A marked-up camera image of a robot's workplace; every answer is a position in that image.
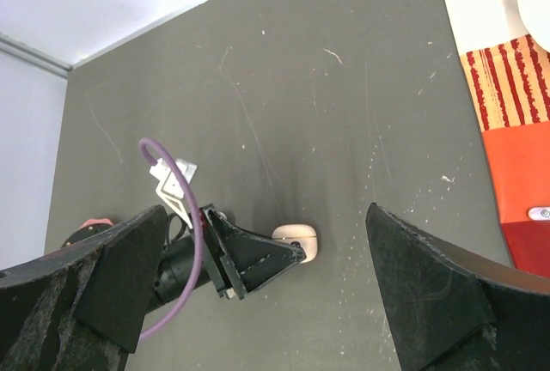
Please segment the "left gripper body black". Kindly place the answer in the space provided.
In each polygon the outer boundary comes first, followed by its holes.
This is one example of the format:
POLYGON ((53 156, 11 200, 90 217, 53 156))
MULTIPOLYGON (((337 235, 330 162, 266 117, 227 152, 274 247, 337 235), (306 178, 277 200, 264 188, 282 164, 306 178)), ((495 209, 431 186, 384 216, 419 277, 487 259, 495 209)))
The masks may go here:
POLYGON ((235 256, 241 229, 213 204, 200 208, 200 221, 204 242, 203 268, 220 298, 241 298, 241 279, 235 256))

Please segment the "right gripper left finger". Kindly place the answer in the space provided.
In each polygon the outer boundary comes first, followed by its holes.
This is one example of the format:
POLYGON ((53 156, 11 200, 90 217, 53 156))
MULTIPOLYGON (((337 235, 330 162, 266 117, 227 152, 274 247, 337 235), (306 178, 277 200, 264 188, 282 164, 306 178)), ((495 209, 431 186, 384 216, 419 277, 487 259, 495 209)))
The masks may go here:
POLYGON ((134 353, 168 229, 156 205, 1 272, 3 370, 123 370, 134 353))

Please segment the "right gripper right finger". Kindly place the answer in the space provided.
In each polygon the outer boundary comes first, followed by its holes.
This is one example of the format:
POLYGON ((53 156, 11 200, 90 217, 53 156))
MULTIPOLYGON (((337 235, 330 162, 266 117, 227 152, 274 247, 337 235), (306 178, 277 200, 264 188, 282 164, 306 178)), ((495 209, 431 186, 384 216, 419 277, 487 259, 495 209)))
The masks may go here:
POLYGON ((373 203, 366 232, 403 370, 547 370, 549 281, 373 203))

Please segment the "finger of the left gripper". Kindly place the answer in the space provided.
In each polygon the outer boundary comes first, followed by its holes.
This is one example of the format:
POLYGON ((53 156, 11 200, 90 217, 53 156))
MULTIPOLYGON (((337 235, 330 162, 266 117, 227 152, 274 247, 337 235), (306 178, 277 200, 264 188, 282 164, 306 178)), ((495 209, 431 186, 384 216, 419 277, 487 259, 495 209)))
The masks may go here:
POLYGON ((300 246, 251 233, 241 228, 235 256, 241 279, 241 298, 263 289, 268 283, 306 258, 300 246))

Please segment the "pink earbud charging case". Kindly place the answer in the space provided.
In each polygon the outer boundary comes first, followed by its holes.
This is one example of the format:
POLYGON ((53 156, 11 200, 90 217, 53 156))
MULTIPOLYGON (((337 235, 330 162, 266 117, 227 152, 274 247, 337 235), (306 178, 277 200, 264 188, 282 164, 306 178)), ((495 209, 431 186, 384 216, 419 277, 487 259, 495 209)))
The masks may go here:
POLYGON ((272 239, 293 246, 300 246, 306 255, 302 264, 313 261, 318 253, 318 240, 315 229, 306 224, 287 224, 272 232, 272 239))

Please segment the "pink polka dot plate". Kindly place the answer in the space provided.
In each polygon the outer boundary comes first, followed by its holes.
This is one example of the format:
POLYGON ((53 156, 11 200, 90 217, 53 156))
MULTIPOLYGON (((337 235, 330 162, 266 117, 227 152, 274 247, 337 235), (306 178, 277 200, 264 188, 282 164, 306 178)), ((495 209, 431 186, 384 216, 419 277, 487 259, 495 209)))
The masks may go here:
POLYGON ((86 240, 96 234, 104 232, 114 226, 108 218, 88 219, 77 231, 72 233, 62 244, 62 248, 70 246, 81 240, 86 240))

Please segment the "patterned orange placemat cloth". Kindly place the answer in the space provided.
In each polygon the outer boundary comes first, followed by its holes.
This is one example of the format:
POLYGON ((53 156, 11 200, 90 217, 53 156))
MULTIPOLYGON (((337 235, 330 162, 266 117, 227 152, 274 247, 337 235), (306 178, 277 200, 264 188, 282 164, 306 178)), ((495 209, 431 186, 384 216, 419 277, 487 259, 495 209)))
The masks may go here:
POLYGON ((514 266, 549 273, 549 52, 528 34, 517 0, 444 0, 514 266))

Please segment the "left aluminium corner post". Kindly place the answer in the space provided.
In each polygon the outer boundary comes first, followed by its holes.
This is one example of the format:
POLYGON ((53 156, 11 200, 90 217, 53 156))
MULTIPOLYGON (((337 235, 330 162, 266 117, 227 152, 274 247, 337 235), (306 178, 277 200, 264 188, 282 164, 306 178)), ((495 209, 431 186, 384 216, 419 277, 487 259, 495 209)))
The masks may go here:
POLYGON ((73 67, 1 33, 1 51, 57 76, 67 77, 73 67))

